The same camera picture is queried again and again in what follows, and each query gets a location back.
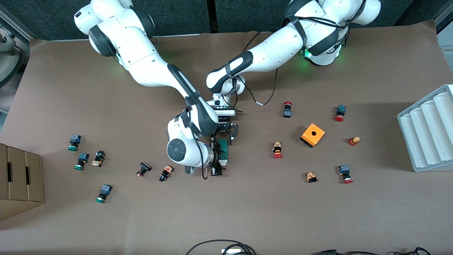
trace white robotic arm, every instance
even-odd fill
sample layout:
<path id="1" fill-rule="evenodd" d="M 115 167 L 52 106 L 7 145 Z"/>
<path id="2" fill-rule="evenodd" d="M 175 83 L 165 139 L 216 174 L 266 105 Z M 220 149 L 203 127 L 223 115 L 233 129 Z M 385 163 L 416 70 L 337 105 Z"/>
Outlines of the white robotic arm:
<path id="1" fill-rule="evenodd" d="M 106 57 L 116 56 L 136 82 L 147 87 L 170 86 L 184 97 L 187 107 L 167 126 L 167 154 L 174 162 L 194 167 L 213 167 L 219 148 L 211 148 L 197 138 L 213 134 L 218 117 L 184 74 L 165 62 L 150 41 L 154 23 L 142 10 L 129 8 L 127 0 L 91 0 L 74 15 L 77 27 L 88 34 L 93 48 Z"/>
<path id="2" fill-rule="evenodd" d="M 232 80 L 239 74 L 274 70 L 302 48 L 315 64 L 331 64 L 346 36 L 347 24 L 366 25 L 380 10 L 379 0 L 291 0 L 284 14 L 290 22 L 256 47 L 213 70 L 206 78 L 207 87 L 215 96 L 227 96 L 234 91 Z"/>

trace circular gray joint cap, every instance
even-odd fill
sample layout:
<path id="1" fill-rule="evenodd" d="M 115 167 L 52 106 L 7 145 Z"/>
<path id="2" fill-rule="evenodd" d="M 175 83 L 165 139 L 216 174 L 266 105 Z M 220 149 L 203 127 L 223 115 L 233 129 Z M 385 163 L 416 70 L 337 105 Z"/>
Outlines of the circular gray joint cap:
<path id="1" fill-rule="evenodd" d="M 173 139 L 167 145 L 167 154 L 175 162 L 180 162 L 186 156 L 186 145 L 181 139 Z"/>

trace red cap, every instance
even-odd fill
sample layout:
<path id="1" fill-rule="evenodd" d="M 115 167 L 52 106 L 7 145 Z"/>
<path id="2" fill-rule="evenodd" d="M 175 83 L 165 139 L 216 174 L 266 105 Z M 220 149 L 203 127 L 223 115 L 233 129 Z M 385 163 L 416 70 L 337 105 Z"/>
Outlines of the red cap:
<path id="1" fill-rule="evenodd" d="M 357 144 L 356 144 L 356 143 L 353 143 L 353 142 L 352 142 L 352 138 L 351 138 L 351 139 L 349 139 L 349 145 L 351 145 L 351 146 L 356 146 Z"/>

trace orange square object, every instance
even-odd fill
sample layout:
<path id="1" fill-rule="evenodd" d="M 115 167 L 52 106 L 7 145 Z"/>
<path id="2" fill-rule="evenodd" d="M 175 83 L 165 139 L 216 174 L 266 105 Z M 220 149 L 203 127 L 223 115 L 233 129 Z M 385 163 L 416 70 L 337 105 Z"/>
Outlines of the orange square object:
<path id="1" fill-rule="evenodd" d="M 310 148 L 317 145 L 321 137 L 325 134 L 324 130 L 320 129 L 315 124 L 310 124 L 310 126 L 305 130 L 305 132 L 300 137 L 300 140 L 307 144 Z"/>

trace beige cabinet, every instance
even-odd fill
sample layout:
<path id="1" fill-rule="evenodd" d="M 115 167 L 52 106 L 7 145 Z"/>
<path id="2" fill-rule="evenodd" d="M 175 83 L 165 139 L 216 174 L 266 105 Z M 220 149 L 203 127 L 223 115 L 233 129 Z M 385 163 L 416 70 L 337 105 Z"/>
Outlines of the beige cabinet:
<path id="1" fill-rule="evenodd" d="M 42 204 L 39 155 L 0 144 L 0 221 Z"/>

